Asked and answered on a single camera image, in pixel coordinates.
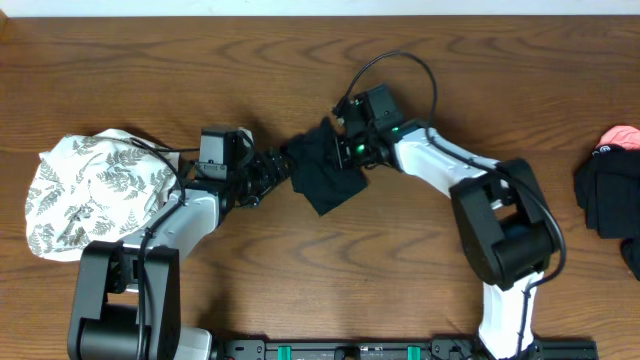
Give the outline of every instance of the green connector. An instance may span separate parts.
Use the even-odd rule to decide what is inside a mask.
[[[291,346],[278,347],[278,360],[291,360]]]
[[[407,347],[407,360],[420,360],[420,347],[409,346]]]

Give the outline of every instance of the black clothing pile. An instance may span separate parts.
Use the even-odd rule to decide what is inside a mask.
[[[621,247],[640,281],[640,151],[599,146],[575,175],[578,205],[603,239],[626,239]]]

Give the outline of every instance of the cable wire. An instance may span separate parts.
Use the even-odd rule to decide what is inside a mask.
[[[340,99],[340,102],[338,103],[338,106],[336,106],[336,108],[339,108],[342,104],[344,104],[346,101],[349,101],[349,95],[351,94],[351,91],[353,90],[353,87],[355,86],[355,84],[358,82],[358,79],[360,79],[360,77],[362,76],[362,74],[364,74],[371,66],[373,66],[375,63],[377,63],[378,61],[388,58],[388,57],[392,57],[392,56],[402,56],[402,57],[406,57],[409,58],[415,62],[417,62],[418,64],[420,64],[420,66],[422,66],[422,68],[425,70],[425,72],[427,73],[427,75],[429,76],[429,79],[431,80],[431,86],[432,86],[432,91],[433,91],[433,95],[432,95],[432,100],[431,100],[431,110],[429,111],[429,116],[427,118],[427,124],[431,124],[434,117],[435,117],[435,110],[436,110],[436,105],[438,102],[438,86],[436,83],[436,79],[435,76],[433,75],[433,72],[431,71],[431,68],[429,67],[429,65],[427,65],[424,61],[422,61],[420,58],[418,58],[417,56],[415,56],[414,54],[408,53],[408,52],[404,52],[404,51],[400,51],[400,50],[396,50],[396,51],[391,51],[388,53],[384,53],[382,55],[377,56],[376,58],[374,58],[373,60],[371,60],[367,65],[365,65],[364,67],[362,67],[362,69],[360,69],[360,71],[358,71],[358,73],[356,74],[356,76],[353,78],[353,80],[351,81],[351,84],[349,85],[349,88],[347,89],[347,91],[345,92],[344,96]],[[552,230],[552,234],[551,236],[554,238],[554,243],[558,245],[558,250],[560,252],[560,261],[558,262],[558,265],[556,267],[556,269],[551,272],[551,274],[549,274],[546,277],[543,277],[542,279],[532,282],[530,284],[528,284],[525,287],[525,290],[523,291],[523,296],[524,296],[524,306],[523,306],[523,311],[522,311],[522,318],[521,318],[521,322],[520,322],[520,331],[518,332],[518,348],[517,348],[517,352],[516,352],[516,356],[519,356],[521,353],[521,348],[522,348],[522,341],[524,338],[524,331],[525,331],[525,326],[526,326],[526,320],[527,320],[527,312],[529,309],[529,298],[531,297],[531,290],[537,286],[543,285],[553,279],[555,279],[556,277],[558,277],[558,275],[560,275],[560,273],[562,273],[562,271],[564,270],[564,266],[567,260],[567,247],[566,247],[566,242],[564,240],[564,236],[562,235],[562,230],[560,229],[560,226],[558,225],[558,222],[556,221],[556,219],[553,217],[553,215],[551,214],[551,212],[549,211],[548,207],[545,205],[544,200],[541,200],[540,198],[538,198],[538,196],[533,192],[533,190],[531,190],[531,188],[529,186],[527,186],[525,183],[523,183],[522,181],[520,181],[519,179],[516,179],[514,177],[511,177],[508,174],[505,174],[499,170],[481,165],[476,163],[475,161],[473,161],[473,159],[467,159],[459,154],[456,154],[446,148],[444,148],[443,146],[441,146],[440,144],[438,144],[434,137],[432,135],[429,134],[429,128],[430,125],[427,125],[425,128],[425,132],[427,134],[427,140],[429,141],[430,144],[433,144],[433,146],[435,146],[438,150],[444,152],[445,154],[464,162],[465,164],[472,166],[476,169],[479,170],[483,170],[487,173],[490,173],[492,175],[497,176],[498,178],[500,178],[501,180],[505,181],[509,186],[513,187],[515,190],[521,190],[523,191],[523,193],[529,197],[534,204],[536,204],[536,206],[538,208],[540,208],[540,211],[543,213],[547,224],[551,227]]]
[[[162,223],[167,220],[169,218],[169,216],[171,216],[176,210],[178,210],[178,208],[180,208],[182,205],[184,205],[185,199],[186,199],[186,188],[185,188],[185,184],[182,181],[182,179],[180,178],[180,174],[178,173],[178,170],[173,166],[173,164],[171,164],[171,162],[165,158],[164,156],[162,156],[162,154],[160,153],[159,149],[154,149],[151,146],[145,144],[144,142],[136,139],[136,138],[132,138],[131,139],[131,143],[135,146],[144,148],[145,150],[149,151],[151,154],[155,155],[158,159],[160,159],[162,162],[165,163],[165,165],[167,165],[167,167],[169,167],[169,169],[171,170],[171,172],[175,175],[176,177],[176,181],[178,182],[178,185],[180,186],[180,197],[178,198],[178,201],[171,207],[169,208],[169,210],[167,210],[165,213],[163,213],[156,221],[153,222],[153,224],[151,224],[149,227],[147,227],[144,230],[144,237],[142,238],[142,241],[140,242],[140,248],[138,250],[138,323],[139,323],[139,327],[138,327],[138,346],[137,346],[137,350],[136,350],[136,359],[137,360],[144,360],[146,358],[146,346],[145,346],[145,341],[146,341],[146,299],[145,299],[145,281],[146,281],[146,273],[145,273],[145,268],[144,268],[144,260],[145,260],[145,251],[147,248],[147,245],[149,243],[149,240],[151,240],[151,238],[153,238],[153,235],[155,234],[156,230],[160,227],[160,225],[162,225]]]
[[[165,148],[165,149],[156,149],[156,151],[158,152],[195,152],[195,151],[200,151],[200,148],[186,148],[186,149],[172,149],[172,148]]]

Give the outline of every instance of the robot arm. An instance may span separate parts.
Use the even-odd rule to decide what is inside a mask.
[[[420,128],[404,135],[394,145],[399,169],[409,175],[421,178],[449,198],[452,197],[450,192],[452,187],[465,179],[487,176],[487,173],[445,154],[430,144],[430,138],[438,139],[439,144],[449,151],[465,158],[474,159],[482,165],[494,168],[498,163],[497,160],[479,157],[450,143],[433,128]],[[491,202],[490,206],[492,210],[497,210],[503,204],[498,199]],[[489,219],[488,221],[497,221],[497,219]],[[465,253],[467,257],[475,257],[468,251]],[[542,279],[542,277],[542,271],[531,272],[516,280],[510,289],[502,289],[499,285],[490,285],[486,282],[483,284],[484,310],[478,335],[484,346],[496,359],[511,358],[516,355],[516,347],[513,345],[518,343],[518,333],[524,311],[523,293],[527,285]],[[533,288],[530,297],[526,300],[529,304],[521,351],[525,351],[533,342],[531,317],[535,291],[536,288]]]
[[[67,344],[72,360],[136,359],[138,308],[109,302],[109,294],[138,292],[142,239],[159,221],[144,248],[142,357],[209,360],[217,354],[219,343],[208,331],[180,323],[180,264],[234,206],[259,204],[288,177],[289,168],[275,150],[256,154],[246,130],[203,130],[194,166],[197,175],[186,186],[184,201],[174,191],[140,230],[115,243],[91,242],[83,251]],[[178,202],[182,205],[167,217]]]
[[[465,255],[484,282],[479,338],[497,359],[517,355],[515,344],[526,306],[520,351],[526,350],[534,340],[535,288],[526,305],[524,292],[527,285],[542,279],[557,244],[539,209],[526,196],[493,172],[460,159],[508,173],[544,199],[527,163],[477,156],[442,138],[430,124],[405,121],[385,85],[356,95],[336,115],[345,127],[345,135],[335,141],[339,167],[387,164],[451,198]],[[515,206],[517,211],[498,219],[494,211],[503,206]]]

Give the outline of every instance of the wooden table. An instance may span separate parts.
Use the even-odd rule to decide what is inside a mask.
[[[539,290],[535,331],[592,337],[603,359],[640,357],[640,285],[619,241],[585,228],[572,178],[610,126],[640,125],[638,18],[389,17],[10,19],[0,37],[0,358],[66,356],[78,264],[39,259],[25,240],[38,152],[106,128],[195,146],[212,124],[279,145],[396,48],[433,67],[441,133],[536,171],[569,256]],[[406,113],[427,114],[413,63],[389,60],[358,87],[383,81]],[[183,320],[272,339],[475,333],[481,283],[449,200],[393,170],[367,175],[365,191],[322,218],[288,181],[259,209],[234,210],[182,269]]]

